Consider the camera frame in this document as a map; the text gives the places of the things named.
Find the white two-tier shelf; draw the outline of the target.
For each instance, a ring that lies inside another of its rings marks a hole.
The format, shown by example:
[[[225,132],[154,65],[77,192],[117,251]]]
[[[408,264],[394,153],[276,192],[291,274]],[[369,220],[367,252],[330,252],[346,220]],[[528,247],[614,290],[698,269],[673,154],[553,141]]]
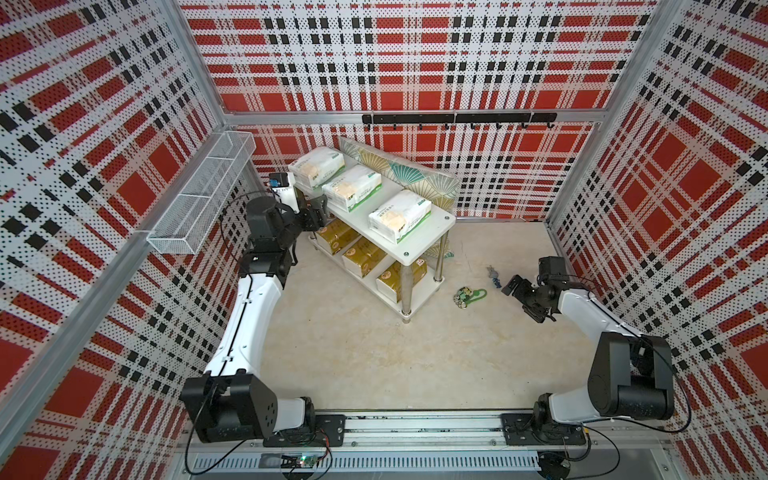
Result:
[[[410,321],[444,280],[443,267],[430,268],[425,255],[437,244],[437,259],[444,259],[455,216],[329,147],[293,161],[288,177],[298,193],[330,215],[311,244]]]

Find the white green tissue pack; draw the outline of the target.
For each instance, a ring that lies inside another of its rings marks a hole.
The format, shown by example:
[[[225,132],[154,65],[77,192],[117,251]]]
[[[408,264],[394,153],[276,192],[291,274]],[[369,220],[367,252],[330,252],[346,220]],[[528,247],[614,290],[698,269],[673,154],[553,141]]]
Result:
[[[342,152],[327,146],[317,147],[289,165],[289,171],[302,185],[317,188],[344,169]]]
[[[350,212],[376,193],[381,184],[380,173],[364,165],[356,165],[330,180],[322,189],[331,205]]]
[[[369,228],[397,244],[432,211],[432,202],[410,190],[402,190],[368,215]]]

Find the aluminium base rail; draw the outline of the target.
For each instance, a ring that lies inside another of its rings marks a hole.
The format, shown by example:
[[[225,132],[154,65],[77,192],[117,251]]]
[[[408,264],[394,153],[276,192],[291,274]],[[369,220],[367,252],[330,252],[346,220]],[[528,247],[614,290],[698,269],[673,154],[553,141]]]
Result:
[[[585,441],[544,444],[530,413],[513,410],[332,412],[313,446],[260,440],[183,440],[169,479],[683,479],[670,439],[620,421],[583,430]],[[281,469],[282,455],[322,456],[315,469]]]

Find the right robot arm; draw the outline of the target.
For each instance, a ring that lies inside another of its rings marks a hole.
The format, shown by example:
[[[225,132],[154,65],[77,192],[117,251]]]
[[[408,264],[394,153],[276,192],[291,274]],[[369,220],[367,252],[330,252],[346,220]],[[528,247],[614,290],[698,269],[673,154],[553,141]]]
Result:
[[[535,322],[562,317],[594,343],[582,387],[539,396],[528,428],[537,441],[576,444],[580,428],[618,419],[629,423],[669,420],[675,413],[671,348],[661,337],[641,333],[603,305],[583,281],[567,271],[562,257],[542,257],[535,282],[512,277],[501,292],[515,298]]]

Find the green sloth figure keychain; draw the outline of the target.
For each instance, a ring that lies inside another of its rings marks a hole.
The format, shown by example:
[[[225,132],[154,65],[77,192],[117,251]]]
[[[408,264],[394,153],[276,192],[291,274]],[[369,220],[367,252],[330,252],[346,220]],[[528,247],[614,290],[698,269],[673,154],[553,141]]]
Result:
[[[470,304],[482,300],[487,296],[485,289],[473,290],[469,287],[462,287],[457,290],[453,296],[455,305],[460,309],[466,309]]]

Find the gold tissue pack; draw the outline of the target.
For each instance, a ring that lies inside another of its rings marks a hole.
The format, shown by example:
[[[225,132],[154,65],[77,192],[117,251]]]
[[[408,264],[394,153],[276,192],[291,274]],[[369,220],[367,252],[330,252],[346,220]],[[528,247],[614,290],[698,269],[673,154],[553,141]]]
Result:
[[[359,278],[365,278],[387,253],[365,237],[358,239],[342,258],[346,270]]]
[[[334,219],[316,232],[316,240],[321,249],[335,255],[353,244],[359,233],[340,219]]]
[[[402,298],[402,265],[395,261],[376,279],[377,290],[393,303],[398,303]],[[413,285],[418,284],[427,274],[428,266],[423,258],[419,258],[411,265]]]

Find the black wall hook rail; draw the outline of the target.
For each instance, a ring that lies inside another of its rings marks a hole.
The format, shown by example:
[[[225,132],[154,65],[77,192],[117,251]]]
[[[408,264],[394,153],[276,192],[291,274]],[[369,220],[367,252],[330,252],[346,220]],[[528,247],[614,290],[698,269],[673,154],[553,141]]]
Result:
[[[555,112],[517,112],[517,113],[436,113],[436,114],[363,114],[364,125],[453,125],[453,124],[545,124],[549,127],[557,120]]]

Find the fan pattern cushion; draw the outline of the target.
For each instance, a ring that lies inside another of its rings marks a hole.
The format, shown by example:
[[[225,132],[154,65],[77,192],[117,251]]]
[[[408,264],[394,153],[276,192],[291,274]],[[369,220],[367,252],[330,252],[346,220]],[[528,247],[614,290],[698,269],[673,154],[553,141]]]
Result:
[[[458,178],[346,137],[340,138],[339,144],[348,166],[364,165],[380,173],[382,184],[354,210],[347,212],[330,204],[331,212],[404,265],[413,264],[434,245],[440,246],[434,256],[443,258],[448,231],[456,223],[454,207],[460,186]],[[399,243],[393,244],[369,228],[368,215],[402,190],[410,190],[430,200],[432,211]]]

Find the grey rabbit figure keychain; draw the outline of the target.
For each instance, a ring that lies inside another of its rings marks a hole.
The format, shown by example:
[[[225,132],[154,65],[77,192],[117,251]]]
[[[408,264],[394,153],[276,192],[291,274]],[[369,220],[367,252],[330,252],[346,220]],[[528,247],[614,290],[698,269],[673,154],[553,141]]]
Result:
[[[499,273],[494,269],[493,266],[487,266],[486,269],[487,269],[487,272],[488,272],[488,277],[492,281],[494,287],[497,288],[497,289],[501,289],[502,285],[501,285],[501,281],[499,279]]]

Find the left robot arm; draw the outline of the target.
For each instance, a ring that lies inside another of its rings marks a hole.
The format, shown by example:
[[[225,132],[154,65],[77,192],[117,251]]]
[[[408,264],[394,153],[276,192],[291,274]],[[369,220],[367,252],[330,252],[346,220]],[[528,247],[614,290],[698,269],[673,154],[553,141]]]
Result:
[[[260,378],[264,343],[304,232],[328,222],[327,199],[292,208],[271,196],[246,205],[250,235],[238,263],[235,303],[225,332],[201,375],[188,378],[180,394],[204,443],[268,440],[279,434],[312,436],[310,398],[281,399]]]

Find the green circuit board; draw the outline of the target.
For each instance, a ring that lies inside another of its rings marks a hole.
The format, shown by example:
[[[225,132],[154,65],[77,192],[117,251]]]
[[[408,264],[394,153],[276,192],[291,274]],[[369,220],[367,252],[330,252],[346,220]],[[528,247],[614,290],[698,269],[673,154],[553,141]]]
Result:
[[[319,462],[323,459],[322,456],[299,454],[299,455],[282,455],[281,456],[281,469],[297,470],[297,469],[315,469]]]

